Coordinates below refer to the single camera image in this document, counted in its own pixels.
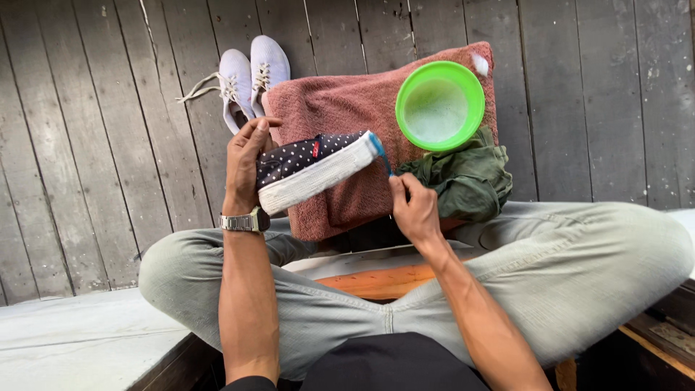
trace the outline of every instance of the shoe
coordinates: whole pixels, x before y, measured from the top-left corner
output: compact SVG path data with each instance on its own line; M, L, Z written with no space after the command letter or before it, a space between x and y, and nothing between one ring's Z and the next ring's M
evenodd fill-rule
M256 187L263 210L275 214L333 187L385 156L371 131L321 134L259 155Z
M256 117L263 117L265 111L259 95L273 88L275 84L290 79L290 62L277 42L265 35L259 35L251 42L251 72L251 107Z
M200 88L206 81L218 78L220 86ZM251 63L244 53L230 49L222 54L220 71L199 81L185 97L177 98L179 103L199 97L212 90L220 90L222 98L222 117L233 134L252 118L255 118L251 107Z

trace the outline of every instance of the shoelace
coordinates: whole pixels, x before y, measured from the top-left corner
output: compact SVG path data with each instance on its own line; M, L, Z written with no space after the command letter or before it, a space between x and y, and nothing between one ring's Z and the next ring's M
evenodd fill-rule
M214 78L224 80L224 89L222 89L219 86L211 86L199 89L200 86L205 84L206 81L212 80ZM186 96L176 98L176 100L178 100L179 103L184 103L189 99L199 97L200 95L208 93L212 90L220 90L220 97L226 97L229 98L229 100L239 102L239 91L236 89L236 75L227 78L222 76L219 72L213 72L210 76L206 77L205 79L202 79L201 81L198 81L195 84L195 86L193 86L193 89L190 90L190 92Z
M269 68L269 63L262 63L259 65L259 68L256 71L256 81L254 82L254 86L252 87L254 91L258 90L259 88L262 88L266 91L268 90L268 83L270 83L270 76L268 76L268 74L270 73Z

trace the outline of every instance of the polka dot shoe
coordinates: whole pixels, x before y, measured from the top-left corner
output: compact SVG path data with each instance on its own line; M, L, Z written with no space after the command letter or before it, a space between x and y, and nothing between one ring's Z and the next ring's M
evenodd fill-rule
M321 134L261 154L256 186L261 206L275 214L333 187L365 168L383 151L371 131Z

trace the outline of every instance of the person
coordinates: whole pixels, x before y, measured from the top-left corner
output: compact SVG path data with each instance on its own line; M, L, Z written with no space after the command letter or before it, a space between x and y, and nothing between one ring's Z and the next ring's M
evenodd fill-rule
M256 156L277 118L250 120L228 146L222 214L257 203ZM448 237L490 250L461 263L439 228L436 195L389 178L398 227L436 279L371 303L280 266L315 253L288 221L260 235L176 232L152 246L142 295L221 350L226 390L492 390L550 386L541 370L582 351L675 289L691 239L666 214L619 202L508 202Z

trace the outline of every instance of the light gray pants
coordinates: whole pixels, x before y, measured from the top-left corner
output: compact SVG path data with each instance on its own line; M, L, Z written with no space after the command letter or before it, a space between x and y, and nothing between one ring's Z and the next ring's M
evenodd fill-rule
M693 269L691 239L666 214L623 203L508 202L456 238L493 250L465 263L519 327L544 367L591 346L675 289ZM270 262L316 252L286 219L265 233ZM471 357L436 280L374 304L272 268L280 319L281 377L301 380L347 338L415 331L468 365ZM219 229L176 232L147 251L140 290L155 307L220 349Z

